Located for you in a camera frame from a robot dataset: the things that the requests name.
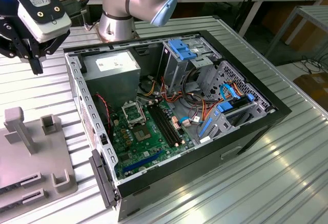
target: table leg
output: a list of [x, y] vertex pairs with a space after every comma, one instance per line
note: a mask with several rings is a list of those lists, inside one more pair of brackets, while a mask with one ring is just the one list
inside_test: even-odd
[[[314, 2], [313, 5], [320, 5], [322, 3], [323, 0], [317, 0]], [[294, 31], [292, 32], [292, 34], [288, 37], [288, 39], [286, 40], [286, 45], [289, 45], [293, 39], [295, 38], [295, 36], [299, 33], [299, 31], [301, 31], [302, 27], [305, 25], [306, 23], [306, 19], [302, 19], [302, 21], [297, 25], [297, 27], [294, 29]]]
[[250, 26], [252, 20], [254, 19], [258, 9], [260, 8], [261, 4], [263, 1], [257, 1], [253, 4], [245, 22], [243, 23], [243, 25], [241, 26], [241, 29], [239, 30], [239, 35], [241, 37], [244, 37], [245, 33], [247, 32], [248, 27]]
[[283, 23], [283, 25], [279, 29], [278, 33], [276, 34], [276, 36], [271, 41], [271, 43], [269, 45], [269, 48], [268, 48], [268, 50], [266, 51], [266, 53], [264, 55], [266, 58], [273, 51], [273, 49], [275, 48], [275, 46], [277, 45], [277, 43], [279, 42], [279, 40], [281, 39], [281, 37], [283, 36], [283, 34], [286, 32], [287, 28], [290, 26], [290, 24], [295, 19], [296, 15], [297, 15], [297, 9], [298, 9], [298, 7], [295, 7], [293, 9], [292, 13], [288, 16], [287, 20]]

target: metal slatted table surface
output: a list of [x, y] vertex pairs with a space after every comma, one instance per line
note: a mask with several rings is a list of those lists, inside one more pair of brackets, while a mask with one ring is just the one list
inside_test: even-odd
[[[301, 28], [304, 26], [306, 21], [309, 21], [316, 25], [318, 28], [322, 29], [326, 33], [328, 33], [328, 5], [321, 5], [321, 6], [296, 6], [294, 10], [291, 12], [289, 17], [286, 19], [286, 21], [283, 23], [281, 28], [279, 29], [278, 33], [275, 35], [273, 40], [271, 41], [268, 50], [265, 53], [265, 56], [268, 57], [270, 53], [272, 53], [273, 49], [281, 39], [281, 37], [285, 34], [290, 24], [294, 21], [297, 15], [300, 15], [303, 17], [301, 23], [297, 26], [297, 28], [292, 33], [293, 36], [290, 36], [294, 38], [296, 34], [301, 30]], [[321, 49], [318, 50], [317, 56], [320, 55], [324, 50], [326, 50], [327, 45], [324, 45], [321, 47]]]
[[[121, 223], [327, 223], [327, 113], [219, 19], [173, 19], [161, 28], [141, 22], [136, 27], [141, 37], [208, 30], [293, 112], [244, 154]], [[73, 28], [61, 49], [98, 42], [95, 31]], [[19, 60], [1, 58], [0, 110], [21, 106], [26, 120], [48, 113], [61, 118], [78, 191], [8, 222], [115, 223], [88, 162], [91, 150], [61, 49], [44, 62], [40, 76]]]

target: motherboard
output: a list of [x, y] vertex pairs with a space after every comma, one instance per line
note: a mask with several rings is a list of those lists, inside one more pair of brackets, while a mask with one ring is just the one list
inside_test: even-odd
[[165, 100], [152, 105], [127, 106], [111, 114], [112, 144], [119, 158], [115, 166], [118, 179], [194, 147], [186, 130], [175, 122], [176, 117]]

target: red cable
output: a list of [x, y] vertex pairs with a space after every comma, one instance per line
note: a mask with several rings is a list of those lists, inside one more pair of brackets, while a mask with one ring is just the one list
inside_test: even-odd
[[104, 105], [106, 107], [106, 111], [107, 111], [107, 122], [108, 122], [108, 136], [109, 136], [109, 129], [111, 128], [111, 126], [110, 126], [110, 117], [109, 117], [109, 110], [108, 110], [108, 107], [107, 107], [107, 103], [104, 100], [104, 98], [102, 96], [100, 96], [99, 94], [96, 94], [96, 96], [101, 99], [101, 101], [104, 103]]

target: blue cable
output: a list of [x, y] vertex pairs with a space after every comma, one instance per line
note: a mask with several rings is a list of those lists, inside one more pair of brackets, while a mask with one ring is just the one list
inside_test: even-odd
[[229, 86], [228, 84], [222, 84], [220, 86], [220, 94], [223, 97], [224, 100], [227, 100], [226, 96], [224, 95], [224, 91], [223, 88], [226, 87], [228, 89], [228, 91], [230, 91], [231, 95], [237, 99], [240, 99], [240, 97], [237, 95], [237, 93], [235, 92], [235, 90]]
[[189, 120], [189, 117], [185, 116], [185, 117], [181, 118], [179, 122], [182, 123], [184, 120]]

